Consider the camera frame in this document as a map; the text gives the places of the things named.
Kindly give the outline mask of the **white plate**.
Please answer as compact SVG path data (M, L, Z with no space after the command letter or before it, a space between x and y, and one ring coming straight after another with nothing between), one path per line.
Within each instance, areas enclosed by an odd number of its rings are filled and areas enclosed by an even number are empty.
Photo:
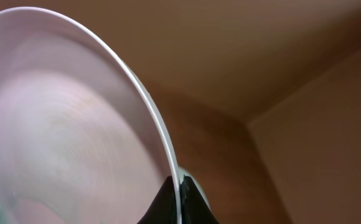
M0 223L138 223L179 169L149 93L79 22L0 11Z
M208 206L209 209L211 209L208 198L205 195L205 192L203 190L203 188L201 187L201 185L198 183L198 181L192 176L192 174L190 172L188 172L187 170L185 170L183 167L179 166L179 180L180 183L182 184L184 181L184 177L190 177L194 184L196 185L199 193L201 194L202 198L204 199L206 205Z

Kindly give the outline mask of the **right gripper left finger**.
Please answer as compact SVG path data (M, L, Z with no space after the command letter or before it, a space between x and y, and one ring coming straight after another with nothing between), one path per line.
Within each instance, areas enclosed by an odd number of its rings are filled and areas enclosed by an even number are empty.
M176 224L177 206L171 176L168 176L138 224Z

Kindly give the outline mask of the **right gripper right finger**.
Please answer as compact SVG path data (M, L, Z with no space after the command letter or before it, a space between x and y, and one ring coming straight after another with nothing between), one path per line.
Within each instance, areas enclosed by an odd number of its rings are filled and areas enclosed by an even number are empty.
M180 187L180 199L183 224L219 224L192 178L186 175Z

